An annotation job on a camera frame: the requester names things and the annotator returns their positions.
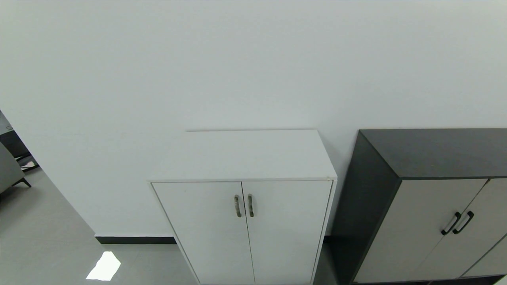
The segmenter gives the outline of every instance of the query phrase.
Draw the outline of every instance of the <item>chair leg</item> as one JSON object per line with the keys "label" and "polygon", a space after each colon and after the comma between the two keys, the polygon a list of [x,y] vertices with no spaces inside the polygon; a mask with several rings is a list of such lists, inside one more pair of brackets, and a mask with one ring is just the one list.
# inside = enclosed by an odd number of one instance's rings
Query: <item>chair leg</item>
{"label": "chair leg", "polygon": [[29,188],[31,188],[31,185],[30,183],[28,183],[28,181],[26,181],[26,178],[23,178],[22,179],[23,183],[25,183]]}
{"label": "chair leg", "polygon": [[16,183],[12,184],[12,186],[16,186],[17,184],[19,184],[21,182],[25,183],[29,188],[31,188],[30,183],[28,183],[28,181],[26,181],[26,179],[24,177],[21,178],[20,180],[18,180]]}

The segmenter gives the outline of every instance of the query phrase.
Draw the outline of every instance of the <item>black handle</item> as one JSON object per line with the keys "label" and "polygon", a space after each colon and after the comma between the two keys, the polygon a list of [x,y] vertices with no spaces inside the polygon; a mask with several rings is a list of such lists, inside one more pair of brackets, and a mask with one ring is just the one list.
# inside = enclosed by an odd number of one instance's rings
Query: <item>black handle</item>
{"label": "black handle", "polygon": [[461,227],[461,229],[459,229],[459,231],[457,231],[456,229],[452,230],[453,234],[459,234],[468,225],[468,223],[470,223],[470,221],[474,218],[474,213],[472,211],[468,211],[468,213],[466,213],[466,214],[468,215],[468,220]]}
{"label": "black handle", "polygon": [[461,218],[461,214],[459,212],[456,212],[456,213],[454,213],[454,215],[456,216],[456,221],[454,222],[454,224],[452,224],[452,226],[449,228],[449,230],[447,232],[445,230],[441,231],[441,233],[443,235],[446,235],[446,234],[450,233],[451,230],[454,229],[454,227],[456,226],[456,224],[459,222],[459,219]]}

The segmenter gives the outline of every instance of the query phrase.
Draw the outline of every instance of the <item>cabinet door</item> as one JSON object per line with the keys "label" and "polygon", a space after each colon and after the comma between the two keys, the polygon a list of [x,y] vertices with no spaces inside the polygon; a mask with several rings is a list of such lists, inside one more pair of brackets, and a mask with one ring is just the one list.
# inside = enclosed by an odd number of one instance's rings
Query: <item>cabinet door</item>
{"label": "cabinet door", "polygon": [[201,284],[254,284],[241,182],[153,187]]}
{"label": "cabinet door", "polygon": [[507,238],[495,245],[464,277],[507,274]]}
{"label": "cabinet door", "polygon": [[485,182],[402,181],[354,281],[418,280],[410,274],[444,237],[441,231],[456,220],[455,213],[465,210]]}
{"label": "cabinet door", "polygon": [[[331,184],[243,182],[257,284],[310,284]],[[249,213],[249,195],[253,217]]]}
{"label": "cabinet door", "polygon": [[[417,279],[450,279],[462,276],[507,233],[507,179],[492,179],[462,213],[456,229],[431,252],[412,274]],[[465,226],[471,211],[474,217]]]}

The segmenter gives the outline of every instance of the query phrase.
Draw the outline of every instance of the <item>beige cabinet door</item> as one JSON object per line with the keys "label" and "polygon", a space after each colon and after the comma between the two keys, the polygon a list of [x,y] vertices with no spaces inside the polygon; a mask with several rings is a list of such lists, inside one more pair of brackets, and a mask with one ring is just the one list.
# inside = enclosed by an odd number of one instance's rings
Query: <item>beige cabinet door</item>
{"label": "beige cabinet door", "polygon": [[455,231],[442,239],[411,278],[434,280],[462,276],[507,233],[505,205],[507,179],[490,180],[463,211]]}
{"label": "beige cabinet door", "polygon": [[411,279],[433,248],[480,191],[486,179],[405,180],[380,226],[354,281]]}
{"label": "beige cabinet door", "polygon": [[503,238],[464,277],[507,274],[507,238]]}

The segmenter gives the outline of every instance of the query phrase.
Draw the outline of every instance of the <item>dark gray cabinet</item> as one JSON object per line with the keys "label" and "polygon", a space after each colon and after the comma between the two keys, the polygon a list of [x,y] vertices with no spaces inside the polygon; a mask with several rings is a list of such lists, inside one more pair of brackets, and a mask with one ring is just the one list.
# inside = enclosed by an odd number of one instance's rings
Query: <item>dark gray cabinet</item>
{"label": "dark gray cabinet", "polygon": [[505,177],[507,129],[360,130],[330,238],[340,284],[506,274],[489,266]]}

